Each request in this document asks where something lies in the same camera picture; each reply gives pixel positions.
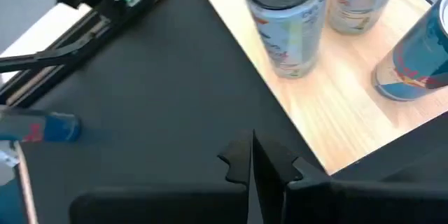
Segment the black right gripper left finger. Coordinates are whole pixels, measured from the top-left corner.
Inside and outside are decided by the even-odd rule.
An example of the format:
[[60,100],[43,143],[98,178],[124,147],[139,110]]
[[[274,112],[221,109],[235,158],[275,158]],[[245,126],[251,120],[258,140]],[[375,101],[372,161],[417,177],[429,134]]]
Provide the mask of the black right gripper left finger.
[[69,224],[247,224],[253,134],[231,141],[218,158],[223,183],[99,188],[69,207]]

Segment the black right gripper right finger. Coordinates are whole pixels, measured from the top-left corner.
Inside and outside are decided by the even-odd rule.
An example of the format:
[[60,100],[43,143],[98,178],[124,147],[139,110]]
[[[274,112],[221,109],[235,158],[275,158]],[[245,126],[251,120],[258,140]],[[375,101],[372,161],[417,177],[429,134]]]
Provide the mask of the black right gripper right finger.
[[264,224],[448,224],[448,144],[394,141],[332,176],[273,139],[253,150]]

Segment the blue silver Red Bull can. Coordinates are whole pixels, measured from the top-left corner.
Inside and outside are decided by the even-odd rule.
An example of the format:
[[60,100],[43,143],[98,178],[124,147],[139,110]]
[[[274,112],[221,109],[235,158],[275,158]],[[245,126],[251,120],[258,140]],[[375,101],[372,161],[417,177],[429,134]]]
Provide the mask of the blue silver Red Bull can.
[[411,101],[448,86],[448,0],[437,0],[376,65],[379,94]]
[[0,111],[0,140],[72,142],[77,140],[81,122],[75,115],[8,109]]

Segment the wooden shelf board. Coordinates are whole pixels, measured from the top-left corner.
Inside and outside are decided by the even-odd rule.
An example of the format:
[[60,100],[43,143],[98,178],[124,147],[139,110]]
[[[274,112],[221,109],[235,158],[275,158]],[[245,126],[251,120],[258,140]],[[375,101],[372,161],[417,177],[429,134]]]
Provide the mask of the wooden shelf board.
[[427,0],[390,0],[378,23],[358,36],[325,27],[318,62],[299,79],[273,72],[245,0],[209,2],[329,173],[448,111],[448,88],[399,102],[371,82],[378,61],[428,10]]

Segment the black aluminium rig frame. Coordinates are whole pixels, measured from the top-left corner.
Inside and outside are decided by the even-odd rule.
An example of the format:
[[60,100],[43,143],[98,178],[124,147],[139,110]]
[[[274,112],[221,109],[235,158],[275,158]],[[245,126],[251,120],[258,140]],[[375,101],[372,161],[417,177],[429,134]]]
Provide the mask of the black aluminium rig frame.
[[0,74],[16,76],[0,87],[0,105],[28,106],[35,96],[87,62],[126,25],[159,0],[60,0],[91,9],[45,50],[0,59]]

